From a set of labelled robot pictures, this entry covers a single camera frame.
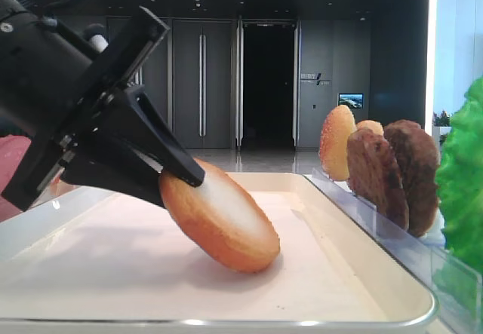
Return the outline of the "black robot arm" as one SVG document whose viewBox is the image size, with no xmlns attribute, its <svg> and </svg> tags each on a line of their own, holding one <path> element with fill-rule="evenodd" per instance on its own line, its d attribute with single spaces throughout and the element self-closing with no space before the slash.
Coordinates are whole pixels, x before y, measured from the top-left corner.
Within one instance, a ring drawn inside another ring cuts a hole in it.
<svg viewBox="0 0 483 334">
<path fill-rule="evenodd" d="M 193 187 L 204 170 L 178 143 L 131 78 L 168 26 L 139 7 L 96 51 L 63 23 L 49 26 L 16 0 L 1 0 L 1 113 L 31 144 L 2 192 L 28 210 L 55 176 L 162 206 L 162 171 Z"/>
</svg>

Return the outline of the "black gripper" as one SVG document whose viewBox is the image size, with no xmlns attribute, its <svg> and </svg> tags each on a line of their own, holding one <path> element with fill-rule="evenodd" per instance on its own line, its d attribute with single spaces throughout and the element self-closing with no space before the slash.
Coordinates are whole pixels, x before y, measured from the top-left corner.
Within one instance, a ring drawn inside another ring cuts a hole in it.
<svg viewBox="0 0 483 334">
<path fill-rule="evenodd" d="M 55 176 L 163 207 L 159 172 L 193 187 L 205 171 L 177 141 L 141 85 L 129 80 L 168 27 L 146 8 L 102 52 L 67 26 L 52 30 L 24 11 L 1 35 L 1 112 L 32 141 L 4 199 L 28 210 Z"/>
</svg>

